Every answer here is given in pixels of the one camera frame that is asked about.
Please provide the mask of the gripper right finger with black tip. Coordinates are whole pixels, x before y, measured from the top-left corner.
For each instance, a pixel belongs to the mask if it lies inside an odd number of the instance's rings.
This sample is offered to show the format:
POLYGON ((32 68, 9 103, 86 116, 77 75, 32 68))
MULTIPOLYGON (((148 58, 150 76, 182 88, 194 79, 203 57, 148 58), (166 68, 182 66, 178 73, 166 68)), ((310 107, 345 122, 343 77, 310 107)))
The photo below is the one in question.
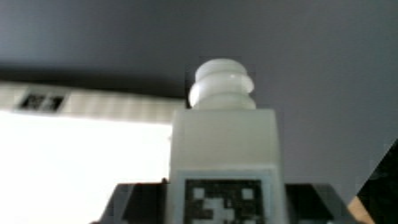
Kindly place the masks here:
POLYGON ((286 185, 290 224, 350 224, 347 205, 326 183, 286 185))

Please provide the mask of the gripper left finger with black tip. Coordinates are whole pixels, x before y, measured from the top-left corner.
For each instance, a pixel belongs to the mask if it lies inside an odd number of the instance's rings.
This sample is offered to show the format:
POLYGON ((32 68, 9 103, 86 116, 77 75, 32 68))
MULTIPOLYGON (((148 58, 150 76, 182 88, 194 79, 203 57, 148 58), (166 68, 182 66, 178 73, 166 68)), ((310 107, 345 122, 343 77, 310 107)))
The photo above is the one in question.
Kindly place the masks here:
POLYGON ((89 224, 166 224, 169 182, 116 185, 100 219, 89 224))

